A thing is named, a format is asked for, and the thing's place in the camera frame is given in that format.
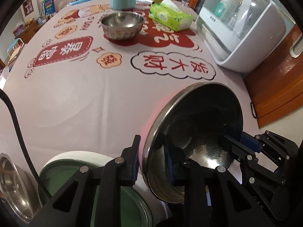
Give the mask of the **white paper plate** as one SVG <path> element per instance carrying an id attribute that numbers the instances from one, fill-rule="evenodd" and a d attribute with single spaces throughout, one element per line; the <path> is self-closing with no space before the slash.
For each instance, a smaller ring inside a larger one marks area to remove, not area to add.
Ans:
<path id="1" fill-rule="evenodd" d="M 40 179 L 51 195 L 54 195 L 81 166 L 94 169 L 111 160 L 111 157 L 95 152 L 64 152 L 43 166 Z M 138 175 L 135 186 L 121 188 L 121 226 L 156 226 L 168 217 L 168 207 L 151 193 L 141 174 Z"/>

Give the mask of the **pink steel bowl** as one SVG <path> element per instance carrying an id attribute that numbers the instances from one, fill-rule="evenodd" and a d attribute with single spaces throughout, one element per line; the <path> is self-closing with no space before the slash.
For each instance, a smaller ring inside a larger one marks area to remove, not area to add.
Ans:
<path id="1" fill-rule="evenodd" d="M 229 169 L 233 159 L 226 137 L 239 141 L 242 131 L 240 102 L 224 84 L 199 82 L 166 97 L 141 130 L 139 163 L 147 187 L 163 202 L 184 202 L 184 186 L 172 185 L 165 165 L 166 136 L 199 165 Z"/>

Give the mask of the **large steel bowl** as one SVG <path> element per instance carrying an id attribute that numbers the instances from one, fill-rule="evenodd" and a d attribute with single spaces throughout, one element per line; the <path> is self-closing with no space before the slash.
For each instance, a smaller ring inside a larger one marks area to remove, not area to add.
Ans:
<path id="1" fill-rule="evenodd" d="M 1 154 L 1 190 L 14 213 L 26 224 L 41 209 L 37 191 L 29 176 L 5 153 Z"/>

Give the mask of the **small fluted steel bowl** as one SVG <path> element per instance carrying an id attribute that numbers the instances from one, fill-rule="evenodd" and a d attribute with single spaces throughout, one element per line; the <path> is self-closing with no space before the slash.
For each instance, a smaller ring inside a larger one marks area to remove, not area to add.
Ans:
<path id="1" fill-rule="evenodd" d="M 115 12 L 101 19 L 104 34 L 111 40 L 127 40 L 137 36 L 143 27 L 144 17 L 136 12 Z"/>

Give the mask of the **white bottle sterilizer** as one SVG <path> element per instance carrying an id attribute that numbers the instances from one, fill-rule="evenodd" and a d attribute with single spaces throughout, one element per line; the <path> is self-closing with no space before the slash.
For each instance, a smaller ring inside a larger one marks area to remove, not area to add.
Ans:
<path id="1" fill-rule="evenodd" d="M 196 20 L 217 65 L 249 73 L 294 27 L 279 0 L 205 0 Z"/>

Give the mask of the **pink printed tablecloth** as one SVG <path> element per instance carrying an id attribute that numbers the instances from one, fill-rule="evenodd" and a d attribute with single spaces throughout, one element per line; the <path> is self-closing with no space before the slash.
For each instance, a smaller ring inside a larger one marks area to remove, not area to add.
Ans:
<path id="1" fill-rule="evenodd" d="M 146 19 L 139 35 L 111 41 L 101 27 L 109 2 L 63 8 L 8 75 L 4 92 L 37 171 L 67 151 L 117 157 L 163 100 L 199 82 L 230 87 L 241 104 L 243 129 L 258 132 L 241 76 L 214 62 L 194 27 L 174 32 Z"/>

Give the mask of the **green tissue pack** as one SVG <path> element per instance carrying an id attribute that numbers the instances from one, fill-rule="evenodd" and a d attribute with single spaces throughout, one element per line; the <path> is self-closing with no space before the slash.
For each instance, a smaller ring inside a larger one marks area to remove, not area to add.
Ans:
<path id="1" fill-rule="evenodd" d="M 195 16 L 180 10 L 173 0 L 163 0 L 150 6 L 148 17 L 175 32 L 188 29 Z"/>

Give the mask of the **light blue round stool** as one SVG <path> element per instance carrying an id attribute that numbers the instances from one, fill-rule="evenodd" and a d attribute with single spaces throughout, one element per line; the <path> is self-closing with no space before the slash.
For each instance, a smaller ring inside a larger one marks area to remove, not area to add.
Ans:
<path id="1" fill-rule="evenodd" d="M 21 51 L 23 50 L 25 43 L 21 38 L 16 38 L 13 43 L 7 49 L 7 54 L 10 57 L 10 60 L 17 58 Z"/>

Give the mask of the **wooden tv cabinet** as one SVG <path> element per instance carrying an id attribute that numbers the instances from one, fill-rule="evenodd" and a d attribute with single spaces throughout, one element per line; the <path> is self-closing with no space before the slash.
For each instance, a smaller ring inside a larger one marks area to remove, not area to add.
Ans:
<path id="1" fill-rule="evenodd" d="M 44 26 L 44 24 L 39 24 L 37 20 L 34 20 L 30 25 L 28 25 L 19 36 L 15 39 L 20 38 L 25 44 L 29 43 L 31 38 Z"/>

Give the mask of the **blue face mask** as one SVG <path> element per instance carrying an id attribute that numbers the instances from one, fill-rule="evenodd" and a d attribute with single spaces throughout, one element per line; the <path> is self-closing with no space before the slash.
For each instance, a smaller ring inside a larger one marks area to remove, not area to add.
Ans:
<path id="1" fill-rule="evenodd" d="M 89 1 L 93 1 L 93 0 L 76 0 L 76 1 L 72 1 L 72 2 L 68 3 L 67 6 L 74 6 L 74 5 L 89 2 Z"/>

